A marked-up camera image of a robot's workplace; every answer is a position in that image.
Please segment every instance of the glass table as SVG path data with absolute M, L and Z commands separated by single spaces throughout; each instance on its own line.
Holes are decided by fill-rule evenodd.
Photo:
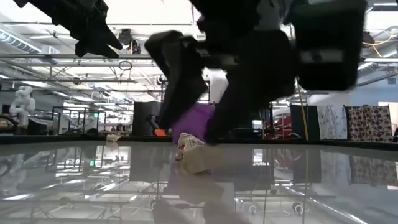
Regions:
M 398 152 L 215 147 L 183 175 L 169 142 L 0 145 L 0 223 L 397 223 Z

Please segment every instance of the metal frame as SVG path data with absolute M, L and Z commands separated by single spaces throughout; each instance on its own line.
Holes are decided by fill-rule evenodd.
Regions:
M 80 115 L 83 113 L 83 124 L 82 124 L 82 131 L 85 132 L 85 124 L 86 124 L 86 114 L 87 113 L 97 113 L 98 117 L 97 117 L 97 125 L 96 125 L 96 129 L 97 129 L 97 134 L 99 132 L 99 124 L 100 124 L 100 114 L 104 113 L 105 115 L 105 121 L 104 123 L 106 123 L 106 112 L 105 111 L 100 111 L 100 110 L 89 110 L 89 108 L 85 108 L 85 107 L 81 107 L 84 108 L 83 112 L 80 110 L 73 110 L 71 109 L 71 107 L 67 107 L 67 106 L 53 106 L 52 108 L 52 120 L 54 121 L 54 117 L 55 117 L 55 111 L 56 110 L 61 110 L 61 112 L 58 113 L 58 125 L 57 125 L 57 135 L 59 134 L 60 131 L 60 121 L 61 121 L 61 117 L 63 114 L 64 110 L 68 110 L 69 111 L 69 117 L 72 114 L 72 111 L 77 112 L 78 113 L 78 123 L 80 121 Z M 70 121 L 68 121 L 68 131 L 70 130 Z

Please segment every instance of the snack bag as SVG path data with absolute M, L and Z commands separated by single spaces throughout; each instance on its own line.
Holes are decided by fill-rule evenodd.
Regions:
M 191 134 L 181 133 L 175 160 L 179 163 L 182 174 L 198 174 L 219 166 L 222 151 L 217 147 L 207 146 Z

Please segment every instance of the hanging cloth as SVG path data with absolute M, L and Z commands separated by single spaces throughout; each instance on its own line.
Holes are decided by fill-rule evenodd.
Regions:
M 350 108 L 349 130 L 352 141 L 392 142 L 389 107 L 364 105 Z M 398 185 L 394 161 L 352 156 L 351 166 L 354 184 Z
M 317 106 L 320 139 L 347 139 L 344 106 Z
M 317 106 L 320 139 L 347 139 L 347 117 L 344 106 Z M 322 183 L 349 185 L 349 156 L 321 151 Z

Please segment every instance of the humanoid robot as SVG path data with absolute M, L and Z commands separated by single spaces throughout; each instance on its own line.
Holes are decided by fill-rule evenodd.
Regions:
M 18 116 L 20 125 L 27 126 L 29 122 L 29 113 L 36 109 L 35 99 L 30 97 L 33 88 L 29 86 L 21 86 L 15 92 L 15 100 L 10 106 L 10 116 Z

